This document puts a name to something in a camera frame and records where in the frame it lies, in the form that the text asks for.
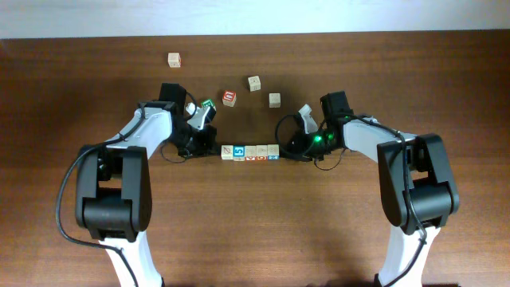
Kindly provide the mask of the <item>plain wooden block row end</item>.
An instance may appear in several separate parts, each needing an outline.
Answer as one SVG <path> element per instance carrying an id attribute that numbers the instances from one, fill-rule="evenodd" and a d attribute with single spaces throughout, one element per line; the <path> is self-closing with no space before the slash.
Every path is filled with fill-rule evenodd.
<path id="1" fill-rule="evenodd" d="M 221 146 L 221 158 L 222 160 L 233 160 L 233 145 Z"/>

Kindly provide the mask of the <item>ice cream wooden block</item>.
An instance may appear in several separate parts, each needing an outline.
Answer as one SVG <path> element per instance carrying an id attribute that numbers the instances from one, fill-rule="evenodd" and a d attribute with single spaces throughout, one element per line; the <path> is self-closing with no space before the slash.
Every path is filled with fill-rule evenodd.
<path id="1" fill-rule="evenodd" d="M 257 147 L 256 146 L 245 146 L 245 160 L 255 161 L 257 159 Z"/>

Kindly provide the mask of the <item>blue K wooden block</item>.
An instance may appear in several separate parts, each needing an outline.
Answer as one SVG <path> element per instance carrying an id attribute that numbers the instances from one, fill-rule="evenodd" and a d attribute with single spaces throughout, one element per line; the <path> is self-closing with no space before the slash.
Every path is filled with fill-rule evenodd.
<path id="1" fill-rule="evenodd" d="M 278 160 L 280 158 L 280 147 L 278 144 L 267 145 L 268 160 Z"/>

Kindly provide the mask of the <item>red I wooden block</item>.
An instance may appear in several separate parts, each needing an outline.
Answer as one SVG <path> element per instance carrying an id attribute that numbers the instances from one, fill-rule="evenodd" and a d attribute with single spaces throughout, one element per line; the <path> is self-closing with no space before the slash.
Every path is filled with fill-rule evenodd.
<path id="1" fill-rule="evenodd" d="M 267 145 L 257 145 L 256 146 L 256 156 L 257 156 L 257 160 L 267 160 L 268 159 L 268 146 Z"/>

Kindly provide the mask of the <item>green N wooden block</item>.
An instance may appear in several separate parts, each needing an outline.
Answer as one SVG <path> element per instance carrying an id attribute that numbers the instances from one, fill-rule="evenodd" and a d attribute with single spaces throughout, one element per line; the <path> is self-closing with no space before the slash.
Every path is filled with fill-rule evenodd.
<path id="1" fill-rule="evenodd" d="M 280 93 L 270 93 L 269 94 L 269 107 L 270 108 L 279 108 L 280 106 L 281 106 Z"/>

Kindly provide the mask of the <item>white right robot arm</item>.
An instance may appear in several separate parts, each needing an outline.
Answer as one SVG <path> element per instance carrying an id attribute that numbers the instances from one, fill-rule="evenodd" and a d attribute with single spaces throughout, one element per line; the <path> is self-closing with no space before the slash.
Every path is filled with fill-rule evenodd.
<path id="1" fill-rule="evenodd" d="M 420 286 L 430 247 L 460 206 L 442 138 L 387 127 L 355 114 L 345 92 L 320 99 L 317 123 L 304 105 L 291 117 L 298 129 L 279 149 L 285 158 L 317 163 L 335 150 L 357 151 L 378 165 L 380 198 L 390 237 L 376 286 Z"/>

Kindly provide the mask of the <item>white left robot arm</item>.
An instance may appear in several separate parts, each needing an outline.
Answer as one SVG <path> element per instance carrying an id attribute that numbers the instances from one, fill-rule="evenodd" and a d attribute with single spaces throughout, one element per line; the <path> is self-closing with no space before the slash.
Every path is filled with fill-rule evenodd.
<path id="1" fill-rule="evenodd" d="M 84 146 L 77 162 L 77 224 L 110 257 L 122 286 L 162 286 L 147 240 L 152 214 L 149 160 L 164 144 L 176 163 L 214 154 L 213 104 L 199 104 L 178 84 L 163 84 L 156 100 L 137 104 L 111 139 Z"/>

